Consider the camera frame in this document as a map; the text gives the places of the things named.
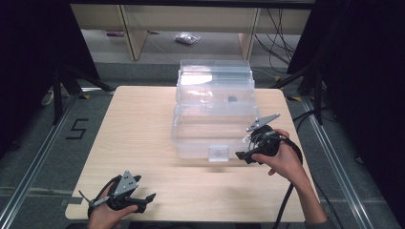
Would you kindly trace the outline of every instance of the clear plastic container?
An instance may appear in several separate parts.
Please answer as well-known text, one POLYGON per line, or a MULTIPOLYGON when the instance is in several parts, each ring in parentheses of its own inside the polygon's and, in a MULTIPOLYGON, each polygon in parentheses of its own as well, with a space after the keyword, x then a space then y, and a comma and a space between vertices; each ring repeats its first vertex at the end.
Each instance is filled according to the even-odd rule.
POLYGON ((246 151, 246 127, 258 116, 246 61, 181 62, 172 140, 180 158, 228 161, 246 151))

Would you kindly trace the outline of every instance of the wire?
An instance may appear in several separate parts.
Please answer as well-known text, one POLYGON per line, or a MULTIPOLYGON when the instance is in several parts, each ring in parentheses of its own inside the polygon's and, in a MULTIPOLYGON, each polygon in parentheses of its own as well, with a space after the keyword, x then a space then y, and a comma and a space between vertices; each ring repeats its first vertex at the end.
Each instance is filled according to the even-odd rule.
POLYGON ((277 35, 280 36, 280 39, 283 41, 284 47, 282 47, 282 46, 280 46, 280 45, 278 45, 278 44, 276 44, 276 45, 285 50, 286 55, 287 55, 287 57, 288 57, 288 60, 290 60, 290 58, 292 57, 291 52, 295 52, 295 49, 293 49, 293 48, 291 47, 291 45, 289 45, 289 44, 286 42, 286 40, 284 39, 283 23, 282 23, 282 19, 283 19, 283 9, 278 9, 278 11, 279 11, 279 23, 278 23, 278 25, 276 25, 276 23, 275 23, 273 17, 271 16, 271 13, 270 13, 269 8, 267 8, 268 16, 270 17, 271 22, 273 23, 274 28, 276 29, 276 35, 275 35, 275 37, 274 37, 274 40, 271 40, 271 39, 270 39, 270 40, 273 42, 273 46, 274 46, 274 44, 276 44, 277 35))
POLYGON ((267 75, 267 76, 269 76, 269 77, 273 77, 273 78, 276 77, 276 76, 271 75, 271 74, 269 74, 269 73, 266 73, 265 71, 262 71, 262 70, 256 70, 256 69, 251 69, 251 70, 254 71, 254 72, 263 73, 263 74, 265 74, 265 75, 267 75))

